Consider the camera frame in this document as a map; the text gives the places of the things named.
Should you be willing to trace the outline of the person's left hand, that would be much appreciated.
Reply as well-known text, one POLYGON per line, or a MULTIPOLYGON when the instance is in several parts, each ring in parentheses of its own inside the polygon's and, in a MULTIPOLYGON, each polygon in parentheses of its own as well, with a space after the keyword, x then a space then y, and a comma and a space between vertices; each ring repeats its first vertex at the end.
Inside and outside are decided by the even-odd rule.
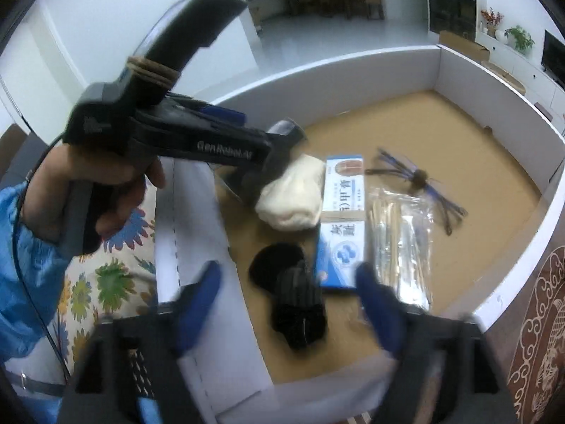
POLYGON ((147 183, 166 186, 166 176, 157 158, 132 163, 113 155, 63 143, 51 149, 31 177, 20 217, 39 239, 57 243, 63 228, 63 212, 71 184, 89 181, 117 188, 113 206, 95 224, 96 232, 108 239, 124 228, 132 211, 143 201, 147 183))

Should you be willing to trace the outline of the blue sleeved left forearm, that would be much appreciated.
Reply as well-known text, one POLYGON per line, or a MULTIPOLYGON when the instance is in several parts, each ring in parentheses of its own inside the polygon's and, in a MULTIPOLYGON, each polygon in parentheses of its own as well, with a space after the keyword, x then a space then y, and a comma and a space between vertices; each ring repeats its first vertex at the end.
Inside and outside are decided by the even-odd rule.
POLYGON ((55 316, 70 260, 17 219, 25 183, 1 191, 1 361, 28 356, 55 316))

